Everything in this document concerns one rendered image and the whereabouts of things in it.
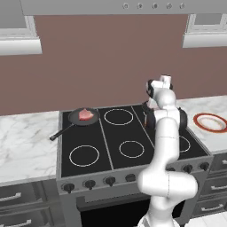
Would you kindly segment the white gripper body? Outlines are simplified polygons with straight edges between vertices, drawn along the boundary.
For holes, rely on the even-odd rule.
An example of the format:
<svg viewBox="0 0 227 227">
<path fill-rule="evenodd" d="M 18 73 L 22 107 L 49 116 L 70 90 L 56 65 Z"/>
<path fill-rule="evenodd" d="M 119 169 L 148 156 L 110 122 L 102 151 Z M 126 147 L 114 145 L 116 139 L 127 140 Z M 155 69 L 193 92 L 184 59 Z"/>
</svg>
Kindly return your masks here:
<svg viewBox="0 0 227 227">
<path fill-rule="evenodd" d="M 158 109 L 158 105 L 156 103 L 156 101 L 152 98 L 149 98 L 148 101 L 147 101 L 147 106 L 150 108 L 150 109 Z"/>
</svg>

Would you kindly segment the white plate with red rim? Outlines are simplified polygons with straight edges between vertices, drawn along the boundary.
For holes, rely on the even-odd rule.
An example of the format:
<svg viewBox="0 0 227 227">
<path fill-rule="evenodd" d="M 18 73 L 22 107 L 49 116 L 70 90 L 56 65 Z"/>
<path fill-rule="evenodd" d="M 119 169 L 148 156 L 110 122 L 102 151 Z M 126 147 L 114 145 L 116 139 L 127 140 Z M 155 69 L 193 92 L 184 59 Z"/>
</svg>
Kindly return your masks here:
<svg viewBox="0 0 227 227">
<path fill-rule="evenodd" d="M 212 133 L 227 132 L 227 120 L 213 113 L 197 113 L 193 117 L 195 125 Z"/>
</svg>

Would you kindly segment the black frying pan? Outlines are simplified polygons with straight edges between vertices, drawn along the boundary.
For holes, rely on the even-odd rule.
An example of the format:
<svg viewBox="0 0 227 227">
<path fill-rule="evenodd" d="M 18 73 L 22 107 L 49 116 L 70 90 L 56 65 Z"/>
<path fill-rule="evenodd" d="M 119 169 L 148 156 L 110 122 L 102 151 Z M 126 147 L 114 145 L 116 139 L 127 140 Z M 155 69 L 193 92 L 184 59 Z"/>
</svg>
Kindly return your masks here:
<svg viewBox="0 0 227 227">
<path fill-rule="evenodd" d="M 84 108 L 86 108 L 87 110 L 91 111 L 94 114 L 94 116 L 88 121 L 79 120 L 79 112 Z M 56 138 L 61 136 L 65 131 L 71 129 L 73 126 L 78 126 L 78 127 L 90 126 L 90 125 L 96 123 L 99 120 L 99 118 L 100 118 L 100 114 L 99 114 L 98 110 L 96 110 L 94 108 L 90 108 L 90 107 L 77 108 L 68 115 L 68 120 L 70 122 L 70 125 L 61 129 L 59 132 L 57 132 L 56 134 L 51 136 L 50 141 L 54 141 Z"/>
</svg>

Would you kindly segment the pink raw steak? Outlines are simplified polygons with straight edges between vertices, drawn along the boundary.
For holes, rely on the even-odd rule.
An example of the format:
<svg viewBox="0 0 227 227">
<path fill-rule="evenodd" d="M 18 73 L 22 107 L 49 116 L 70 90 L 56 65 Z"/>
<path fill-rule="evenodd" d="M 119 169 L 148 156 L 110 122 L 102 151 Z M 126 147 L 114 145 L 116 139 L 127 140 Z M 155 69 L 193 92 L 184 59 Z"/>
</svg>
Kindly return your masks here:
<svg viewBox="0 0 227 227">
<path fill-rule="evenodd" d="M 88 121 L 90 120 L 92 117 L 94 116 L 94 114 L 87 110 L 86 108 L 82 109 L 80 112 L 79 112 L 79 120 L 80 121 Z"/>
</svg>

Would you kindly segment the black hob with oven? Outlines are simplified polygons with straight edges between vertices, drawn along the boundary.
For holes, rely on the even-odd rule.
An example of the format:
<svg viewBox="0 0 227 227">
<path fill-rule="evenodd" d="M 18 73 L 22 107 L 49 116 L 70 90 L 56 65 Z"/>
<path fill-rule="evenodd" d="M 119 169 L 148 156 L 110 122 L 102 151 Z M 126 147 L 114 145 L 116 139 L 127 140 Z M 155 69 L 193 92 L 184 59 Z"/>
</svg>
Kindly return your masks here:
<svg viewBox="0 0 227 227">
<path fill-rule="evenodd" d="M 141 193 L 137 175 L 150 164 L 155 143 L 155 131 L 144 126 L 146 111 L 141 105 L 99 108 L 99 120 L 86 127 L 73 126 L 59 138 L 57 184 L 66 227 L 82 227 L 76 199 L 86 201 L 110 199 Z M 70 125 L 68 112 L 59 115 L 59 126 Z M 125 176 L 136 180 L 127 182 Z M 115 178 L 113 186 L 105 183 Z M 88 180 L 96 185 L 90 190 Z M 68 193 L 64 184 L 73 184 Z"/>
</svg>

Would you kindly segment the grey drawer front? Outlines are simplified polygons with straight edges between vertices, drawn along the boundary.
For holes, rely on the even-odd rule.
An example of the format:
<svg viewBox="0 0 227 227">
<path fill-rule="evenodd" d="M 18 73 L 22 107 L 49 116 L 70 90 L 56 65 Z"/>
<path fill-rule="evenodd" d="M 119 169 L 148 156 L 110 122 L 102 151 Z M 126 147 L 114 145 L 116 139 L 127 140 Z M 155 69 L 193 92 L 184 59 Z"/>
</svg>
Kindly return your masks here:
<svg viewBox="0 0 227 227">
<path fill-rule="evenodd" d="M 224 207 L 221 209 L 218 209 L 216 211 L 212 211 L 212 212 L 202 212 L 200 210 L 202 207 L 205 207 L 205 208 L 217 207 L 219 204 L 223 204 Z M 201 201 L 201 202 L 198 202 L 197 205 L 195 206 L 192 216 L 198 217 L 198 216 L 212 215 L 215 213 L 220 213 L 225 210 L 226 206 L 227 206 L 227 198 Z"/>
<path fill-rule="evenodd" d="M 203 186 L 201 196 L 214 195 L 221 192 L 227 192 L 227 176 L 210 178 Z"/>
<path fill-rule="evenodd" d="M 53 221 L 47 207 L 13 211 L 0 215 L 0 227 L 51 227 Z"/>
<path fill-rule="evenodd" d="M 227 153 L 218 153 L 214 156 L 211 168 L 213 172 L 227 171 L 227 164 L 223 164 L 222 160 L 227 160 Z"/>
<path fill-rule="evenodd" d="M 21 197 L 15 200 L 0 202 L 0 210 L 12 207 L 21 207 L 23 205 L 33 205 L 38 202 L 45 202 L 47 197 L 41 182 L 15 184 L 0 187 L 0 198 L 13 196 L 21 192 Z"/>
</svg>

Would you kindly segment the grey range hood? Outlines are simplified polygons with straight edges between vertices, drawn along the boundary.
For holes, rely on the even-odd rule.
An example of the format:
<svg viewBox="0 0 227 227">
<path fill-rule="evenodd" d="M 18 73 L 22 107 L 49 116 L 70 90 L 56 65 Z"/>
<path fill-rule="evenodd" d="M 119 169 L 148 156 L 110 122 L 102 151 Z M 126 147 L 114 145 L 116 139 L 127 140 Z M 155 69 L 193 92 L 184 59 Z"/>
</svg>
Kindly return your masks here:
<svg viewBox="0 0 227 227">
<path fill-rule="evenodd" d="M 20 0 L 25 15 L 227 13 L 227 0 Z"/>
</svg>

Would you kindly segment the black oven door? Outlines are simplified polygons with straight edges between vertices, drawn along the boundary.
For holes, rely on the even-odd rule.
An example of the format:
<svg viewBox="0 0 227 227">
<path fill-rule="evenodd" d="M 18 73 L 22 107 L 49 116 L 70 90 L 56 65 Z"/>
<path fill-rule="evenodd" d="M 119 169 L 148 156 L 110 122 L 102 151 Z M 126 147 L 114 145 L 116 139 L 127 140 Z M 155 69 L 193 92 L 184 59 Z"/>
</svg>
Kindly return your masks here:
<svg viewBox="0 0 227 227">
<path fill-rule="evenodd" d="M 148 200 L 80 211 L 82 227 L 136 227 L 149 204 L 150 197 Z"/>
</svg>

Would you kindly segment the white wall cupboard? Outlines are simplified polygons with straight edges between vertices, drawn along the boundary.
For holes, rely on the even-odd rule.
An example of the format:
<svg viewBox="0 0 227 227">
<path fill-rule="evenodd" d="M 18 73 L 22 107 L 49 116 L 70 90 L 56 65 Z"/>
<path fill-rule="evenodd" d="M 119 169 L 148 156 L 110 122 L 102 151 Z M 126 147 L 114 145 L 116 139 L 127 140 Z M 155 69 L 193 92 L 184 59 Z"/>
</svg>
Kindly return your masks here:
<svg viewBox="0 0 227 227">
<path fill-rule="evenodd" d="M 42 53 L 35 18 L 23 14 L 20 0 L 0 0 L 0 56 Z"/>
<path fill-rule="evenodd" d="M 227 47 L 227 13 L 190 14 L 182 47 Z"/>
</svg>

